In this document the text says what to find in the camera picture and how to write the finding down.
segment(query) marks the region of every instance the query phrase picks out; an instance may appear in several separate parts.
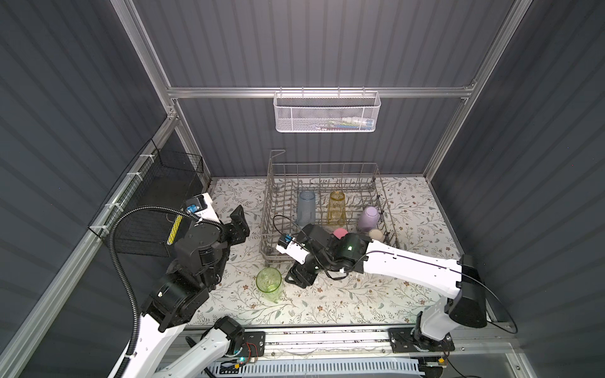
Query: purple cup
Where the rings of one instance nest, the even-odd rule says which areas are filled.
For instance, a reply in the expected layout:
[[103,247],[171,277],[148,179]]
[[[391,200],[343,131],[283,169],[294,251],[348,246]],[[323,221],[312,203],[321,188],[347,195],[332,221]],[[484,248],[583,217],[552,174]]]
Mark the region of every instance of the purple cup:
[[378,228],[378,221],[380,220],[380,213],[374,206],[369,206],[364,209],[364,212],[359,216],[357,221],[357,228],[361,232],[368,232],[369,230]]

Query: dark gray wall panel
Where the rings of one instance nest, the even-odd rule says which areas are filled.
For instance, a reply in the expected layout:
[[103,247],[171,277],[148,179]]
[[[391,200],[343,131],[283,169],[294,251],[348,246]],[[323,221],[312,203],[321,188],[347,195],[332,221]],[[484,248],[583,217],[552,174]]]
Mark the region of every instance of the dark gray wall panel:
[[544,377],[605,357],[604,19],[602,1],[534,1],[433,180]]
[[[141,255],[120,254],[120,261],[139,302],[169,264]],[[131,324],[128,297],[102,247],[21,377],[106,377],[128,343]]]
[[1,2],[0,98],[4,349],[165,113],[102,1]]
[[135,3],[173,86],[458,86],[512,1]]
[[367,161],[384,174],[422,173],[458,99],[384,99],[375,132],[286,133],[275,130],[269,99],[181,99],[215,177],[267,174],[271,149],[287,161]]

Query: black corrugated cable conduit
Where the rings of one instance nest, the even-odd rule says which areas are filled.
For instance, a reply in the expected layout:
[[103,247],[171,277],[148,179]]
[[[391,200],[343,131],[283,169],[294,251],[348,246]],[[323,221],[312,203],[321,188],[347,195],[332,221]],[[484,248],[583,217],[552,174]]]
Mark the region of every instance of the black corrugated cable conduit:
[[126,370],[126,367],[128,366],[128,363],[130,362],[131,356],[134,354],[134,350],[137,346],[137,341],[139,339],[139,329],[140,329],[139,319],[140,319],[140,314],[141,314],[141,311],[139,310],[139,304],[137,303],[137,298],[134,296],[134,291],[132,290],[132,287],[130,286],[130,282],[128,281],[128,278],[126,277],[126,273],[124,272],[124,269],[122,268],[120,260],[118,259],[114,239],[116,236],[116,230],[117,230],[118,226],[120,225],[120,223],[125,218],[129,217],[131,214],[136,213],[138,211],[142,211],[142,210],[150,210],[150,211],[157,211],[157,212],[162,212],[162,213],[167,213],[167,214],[181,215],[183,217],[190,218],[191,220],[193,220],[195,222],[199,221],[201,223],[212,224],[214,226],[217,226],[218,229],[220,230],[220,240],[223,240],[224,236],[225,236],[224,225],[219,222],[202,219],[195,214],[187,213],[184,211],[175,210],[175,209],[171,209],[169,207],[163,207],[163,206],[138,207],[138,208],[131,210],[131,211],[127,212],[126,214],[122,215],[116,221],[116,223],[114,223],[113,227],[111,228],[110,234],[109,234],[108,248],[110,250],[111,262],[113,262],[114,267],[116,268],[116,272],[117,272],[118,276],[120,276],[120,280],[122,281],[122,284],[124,285],[124,288],[126,289],[126,294],[128,294],[128,299],[130,299],[130,305],[132,308],[132,332],[130,334],[130,342],[128,343],[128,348],[126,349],[124,358],[122,359],[122,362],[120,363],[120,367],[116,371],[116,375],[114,376],[114,378],[121,378],[122,374],[124,374],[124,371]]

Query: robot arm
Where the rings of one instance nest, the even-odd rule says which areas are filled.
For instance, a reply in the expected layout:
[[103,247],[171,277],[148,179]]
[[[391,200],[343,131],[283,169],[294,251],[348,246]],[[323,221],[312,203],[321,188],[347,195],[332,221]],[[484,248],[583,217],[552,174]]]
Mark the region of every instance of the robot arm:
[[459,325],[487,325],[485,292],[470,256],[440,259],[388,246],[356,233],[337,239],[320,226],[308,224],[296,236],[284,235],[277,251],[296,260],[286,282],[306,288],[321,270],[348,274],[375,273],[429,287],[443,297],[417,317],[414,340],[427,349],[445,340]]
[[[241,205],[231,213],[228,224],[220,222],[207,193],[187,200],[186,208],[200,220],[192,222],[174,244],[177,258],[141,306],[139,339],[134,353],[127,357],[130,361],[122,377],[195,377],[218,358],[241,349],[243,327],[226,316],[184,355],[155,372],[168,347],[221,282],[231,246],[243,243],[250,235]],[[110,378],[116,376],[127,348]]]

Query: green glass cup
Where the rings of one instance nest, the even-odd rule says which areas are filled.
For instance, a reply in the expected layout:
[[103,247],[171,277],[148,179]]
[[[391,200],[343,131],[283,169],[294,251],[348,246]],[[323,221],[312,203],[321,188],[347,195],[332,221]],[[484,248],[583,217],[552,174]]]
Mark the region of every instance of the green glass cup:
[[257,288],[265,298],[277,303],[283,289],[280,271],[276,268],[265,268],[258,272]]

